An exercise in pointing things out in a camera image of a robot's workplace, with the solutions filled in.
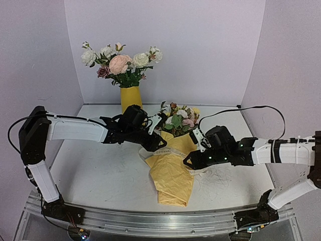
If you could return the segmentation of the cream printed ribbon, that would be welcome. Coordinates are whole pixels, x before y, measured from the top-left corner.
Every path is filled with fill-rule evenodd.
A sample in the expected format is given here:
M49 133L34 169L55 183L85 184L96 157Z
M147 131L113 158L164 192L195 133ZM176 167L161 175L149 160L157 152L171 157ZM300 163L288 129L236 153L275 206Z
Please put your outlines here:
M140 156L140 158L151 168L155 161L148 161L149 158L151 157L155 157L155 156L164 156L164 155L175 155L175 156L178 156L181 158L181 160L183 160L187 155L185 155L184 153L182 153L181 151L177 150L177 149L174 149L174 148L171 148L171 147L164 147L164 148L161 148L155 152L149 152L149 151L146 151L144 148L141 148L139 151L138 151L138 154ZM206 167L206 168L203 168L203 169L199 169L199 170L193 170L192 168L186 166L185 164L183 164L183 167L185 167L185 169L189 172L189 174L191 176L194 176L194 175L201 175L202 173L207 173L210 169L210 167Z

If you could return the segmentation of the yellow paper bouquet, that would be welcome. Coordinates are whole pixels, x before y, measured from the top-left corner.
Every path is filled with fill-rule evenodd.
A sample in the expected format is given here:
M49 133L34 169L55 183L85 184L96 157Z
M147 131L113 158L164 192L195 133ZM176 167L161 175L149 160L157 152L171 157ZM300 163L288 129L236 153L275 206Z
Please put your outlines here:
M172 102L160 105L160 114L165 114L166 121L156 128L156 132L167 141L166 147L177 149L188 155L197 149L189 132L198 127L200 111L186 105L178 106ZM155 161L150 168L150 176L158 192L158 203L186 207L188 205L194 177L183 167L183 160L175 155L155 156L148 159Z

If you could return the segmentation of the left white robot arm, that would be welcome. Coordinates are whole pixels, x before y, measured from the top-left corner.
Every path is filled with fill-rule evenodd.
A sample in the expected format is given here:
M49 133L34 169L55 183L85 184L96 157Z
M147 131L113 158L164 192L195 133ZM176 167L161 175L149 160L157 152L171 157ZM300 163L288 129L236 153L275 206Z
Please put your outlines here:
M154 152L167 145L156 132L167 120L163 113L149 115L134 104L124 113L96 118L63 115L36 106L32 112L13 122L7 140L18 152L27 179L41 199L41 215L45 218L81 224L85 209L67 204L47 163L49 142L90 141L103 145L133 143Z

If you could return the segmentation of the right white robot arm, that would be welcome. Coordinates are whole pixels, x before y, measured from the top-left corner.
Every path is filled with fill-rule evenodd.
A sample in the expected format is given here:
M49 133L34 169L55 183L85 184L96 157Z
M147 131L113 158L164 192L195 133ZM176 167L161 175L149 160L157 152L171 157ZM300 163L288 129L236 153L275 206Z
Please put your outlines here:
M259 139L247 137L236 141L225 126L216 126L205 134L195 129L190 137L197 150L190 152L183 164L192 170L230 163L232 166L261 164L296 164L309 167L287 187L270 189L262 194L255 209L236 212L237 230L255 228L279 219L278 210L293 200L320 188L320 132L306 138Z

